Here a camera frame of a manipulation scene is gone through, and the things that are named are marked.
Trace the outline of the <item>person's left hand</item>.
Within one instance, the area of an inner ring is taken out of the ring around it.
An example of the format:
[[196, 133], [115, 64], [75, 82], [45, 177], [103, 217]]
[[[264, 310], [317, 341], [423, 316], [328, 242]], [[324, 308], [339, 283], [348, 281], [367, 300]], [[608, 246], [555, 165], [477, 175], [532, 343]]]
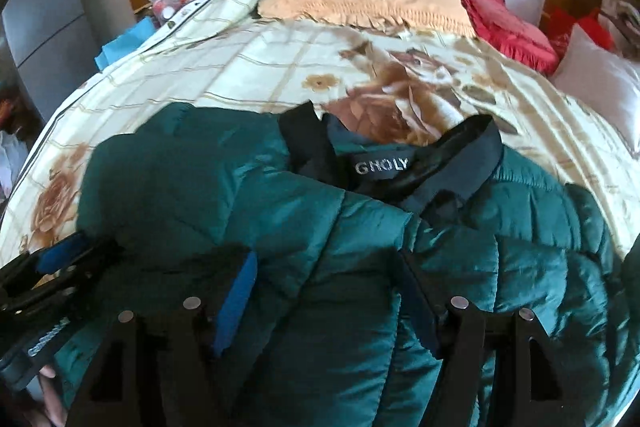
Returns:
[[41, 367], [38, 381], [42, 391], [43, 414], [51, 426], [64, 427], [68, 413], [55, 389], [55, 377], [56, 373], [52, 365], [47, 364]]

